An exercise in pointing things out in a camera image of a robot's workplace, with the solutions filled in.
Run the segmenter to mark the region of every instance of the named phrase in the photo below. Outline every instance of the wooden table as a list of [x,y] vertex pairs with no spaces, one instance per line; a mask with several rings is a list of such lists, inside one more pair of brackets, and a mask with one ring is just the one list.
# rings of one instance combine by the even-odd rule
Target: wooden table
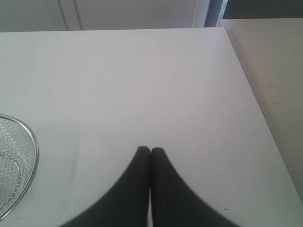
[[58,227],[104,195],[137,146],[243,227],[302,227],[303,206],[224,28],[0,34],[0,107],[40,163],[1,227]]
[[303,200],[303,19],[222,20]]

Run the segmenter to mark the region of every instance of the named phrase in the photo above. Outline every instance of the wire mesh basket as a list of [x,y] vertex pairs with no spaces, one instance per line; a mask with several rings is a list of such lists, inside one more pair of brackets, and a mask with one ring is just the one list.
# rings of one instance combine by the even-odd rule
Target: wire mesh basket
[[35,135],[20,120],[0,114],[0,220],[19,202],[38,166]]

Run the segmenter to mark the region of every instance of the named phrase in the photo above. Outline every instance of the white cabinet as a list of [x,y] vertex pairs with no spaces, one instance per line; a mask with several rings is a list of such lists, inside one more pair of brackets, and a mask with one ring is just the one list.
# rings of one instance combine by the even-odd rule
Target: white cabinet
[[0,32],[203,27],[210,0],[0,0]]
[[66,30],[58,1],[0,0],[0,32]]

